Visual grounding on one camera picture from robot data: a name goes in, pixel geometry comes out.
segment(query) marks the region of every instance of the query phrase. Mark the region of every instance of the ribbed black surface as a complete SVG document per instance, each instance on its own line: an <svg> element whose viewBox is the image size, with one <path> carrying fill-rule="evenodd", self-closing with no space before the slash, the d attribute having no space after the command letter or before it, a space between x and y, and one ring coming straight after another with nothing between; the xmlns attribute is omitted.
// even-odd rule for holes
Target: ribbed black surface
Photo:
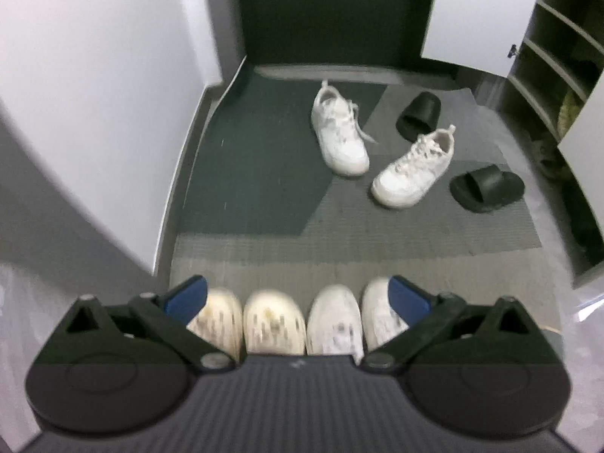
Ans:
<svg viewBox="0 0 604 453"><path fill-rule="evenodd" d="M446 431L409 403L397 382L348 357L249 357L237 371L198 381L169 418L119 439L43 433L28 453L530 452L571 450L552 433L515 442Z"/></svg>

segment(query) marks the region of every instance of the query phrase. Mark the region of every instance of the black slide sandal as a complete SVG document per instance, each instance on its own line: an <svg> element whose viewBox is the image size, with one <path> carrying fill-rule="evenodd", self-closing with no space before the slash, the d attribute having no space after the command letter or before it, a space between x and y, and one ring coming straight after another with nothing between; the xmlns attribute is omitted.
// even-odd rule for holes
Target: black slide sandal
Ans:
<svg viewBox="0 0 604 453"><path fill-rule="evenodd" d="M522 199L524 182L513 172L497 165L479 168L451 179L453 198L473 213L490 213Z"/></svg>
<svg viewBox="0 0 604 453"><path fill-rule="evenodd" d="M415 143L419 134L430 134L438 123L440 99L430 92L422 92L407 105L396 121L396 130L407 141Z"/></svg>

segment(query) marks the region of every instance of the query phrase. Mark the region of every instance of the floor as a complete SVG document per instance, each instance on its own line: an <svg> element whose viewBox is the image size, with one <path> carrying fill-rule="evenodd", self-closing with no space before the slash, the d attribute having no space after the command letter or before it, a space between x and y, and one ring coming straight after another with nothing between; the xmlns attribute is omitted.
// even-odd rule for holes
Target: floor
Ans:
<svg viewBox="0 0 604 453"><path fill-rule="evenodd" d="M263 72L291 78L329 77L386 84L416 83L440 89L455 87L446 77L431 81L423 75L394 71L298 67L266 68ZM576 310L582 298L573 292L573 279L581 258L569 230L564 228L561 200L531 164L528 138L522 128L490 110L485 109L484 114L490 117L485 128L495 138L510 168L525 181L526 204L552 271L565 362L573 382L573 394L559 431L579 451L599 452L604 445L604 307L584 322L577 322ZM15 451L37 431L23 393L26 371L73 298L74 295L49 286L26 270L0 264L0 435Z"/></svg>
<svg viewBox="0 0 604 453"><path fill-rule="evenodd" d="M450 79L431 87L442 103L439 127L457 125L455 154L421 203L386 210L368 195L370 183L410 148L395 123L425 87L330 83L359 106L359 123L376 141L367 144L369 171L345 179L325 165L308 117L319 80L245 69L201 143L172 285L203 274L241 301L277 288L307 314L325 286L345 284L360 297L372 278L402 274L427 291L453 291L475 304L513 295L540 325L559 327L549 264L526 203L477 215L449 192L454 176L492 163L507 167L470 90L434 90L450 88Z"/></svg>

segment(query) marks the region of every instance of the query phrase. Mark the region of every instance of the metal screw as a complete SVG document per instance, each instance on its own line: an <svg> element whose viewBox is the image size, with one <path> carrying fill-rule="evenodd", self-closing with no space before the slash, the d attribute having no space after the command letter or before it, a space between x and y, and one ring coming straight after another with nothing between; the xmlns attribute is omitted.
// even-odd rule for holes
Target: metal screw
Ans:
<svg viewBox="0 0 604 453"><path fill-rule="evenodd" d="M199 361L208 370L223 370L231 365L231 358L225 353L208 353L203 355Z"/></svg>
<svg viewBox="0 0 604 453"><path fill-rule="evenodd" d="M387 370L394 366L395 360L390 354L371 353L365 357L365 364L374 370Z"/></svg>

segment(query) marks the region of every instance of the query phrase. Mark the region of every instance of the baseboard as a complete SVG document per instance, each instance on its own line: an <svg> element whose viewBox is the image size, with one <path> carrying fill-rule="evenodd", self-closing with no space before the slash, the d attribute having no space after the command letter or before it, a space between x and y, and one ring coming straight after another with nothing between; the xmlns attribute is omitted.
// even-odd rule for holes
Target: baseboard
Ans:
<svg viewBox="0 0 604 453"><path fill-rule="evenodd" d="M460 66L455 81L462 88L468 88L478 105L498 110L505 78L490 73Z"/></svg>
<svg viewBox="0 0 604 453"><path fill-rule="evenodd" d="M220 99L225 90L226 87L223 85L208 87L204 90L176 168L155 257L154 274L159 285L165 289L170 286L170 268L178 235L178 224L185 202L186 188L195 162L197 147L203 134L203 126L210 112L212 102Z"/></svg>

